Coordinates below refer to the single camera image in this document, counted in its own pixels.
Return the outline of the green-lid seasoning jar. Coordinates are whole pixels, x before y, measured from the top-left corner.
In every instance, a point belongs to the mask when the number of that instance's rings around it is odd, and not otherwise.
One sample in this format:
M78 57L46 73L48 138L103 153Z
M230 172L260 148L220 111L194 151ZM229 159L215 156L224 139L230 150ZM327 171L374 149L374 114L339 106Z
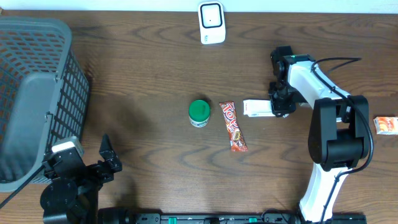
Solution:
M195 100L189 106L188 115L192 126L203 128L210 119L210 106L204 100Z

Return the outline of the orange snack packet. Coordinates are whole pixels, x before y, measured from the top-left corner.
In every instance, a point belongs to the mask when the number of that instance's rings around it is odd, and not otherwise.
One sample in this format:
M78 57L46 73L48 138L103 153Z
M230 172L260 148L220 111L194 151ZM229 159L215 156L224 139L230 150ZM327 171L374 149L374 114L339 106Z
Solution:
M397 135L397 117L376 117L373 119L376 133L381 135Z

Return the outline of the white green-label small box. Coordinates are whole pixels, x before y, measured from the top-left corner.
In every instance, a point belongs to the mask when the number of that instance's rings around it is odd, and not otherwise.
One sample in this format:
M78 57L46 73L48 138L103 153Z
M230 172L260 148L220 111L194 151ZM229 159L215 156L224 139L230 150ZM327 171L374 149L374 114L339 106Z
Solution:
M270 100L244 100L243 101L243 114L255 117L287 117L288 114L277 113L272 109Z

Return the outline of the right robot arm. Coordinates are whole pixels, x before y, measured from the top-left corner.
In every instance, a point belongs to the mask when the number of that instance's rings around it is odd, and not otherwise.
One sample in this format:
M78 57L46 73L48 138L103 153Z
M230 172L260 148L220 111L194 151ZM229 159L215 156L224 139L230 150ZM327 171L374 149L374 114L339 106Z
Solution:
M345 178L364 170L373 158L369 104L335 85L309 54L295 55L289 46L271 52L277 80L269 86L271 111L284 117L299 103L308 104L312 118L308 151L313 169L295 214L281 214L284 223L366 223L365 215L333 214Z

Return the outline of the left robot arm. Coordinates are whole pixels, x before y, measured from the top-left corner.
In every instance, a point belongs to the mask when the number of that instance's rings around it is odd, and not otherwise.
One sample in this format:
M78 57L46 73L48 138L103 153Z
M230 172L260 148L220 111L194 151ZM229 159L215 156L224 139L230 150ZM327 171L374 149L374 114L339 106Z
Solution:
M44 174L51 180L40 196L44 223L98 223L98 192L123 169L107 134L102 137L99 154L101 161L86 165L76 136L51 147L42 162Z

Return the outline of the red Top snack bar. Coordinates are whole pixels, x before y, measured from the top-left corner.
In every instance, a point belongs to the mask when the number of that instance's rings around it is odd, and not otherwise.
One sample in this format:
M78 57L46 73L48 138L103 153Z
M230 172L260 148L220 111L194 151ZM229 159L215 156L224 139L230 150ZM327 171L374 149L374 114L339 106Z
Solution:
M228 131L231 150L233 152L247 152L248 147L239 128L234 102L221 102L220 107L223 113L226 130Z

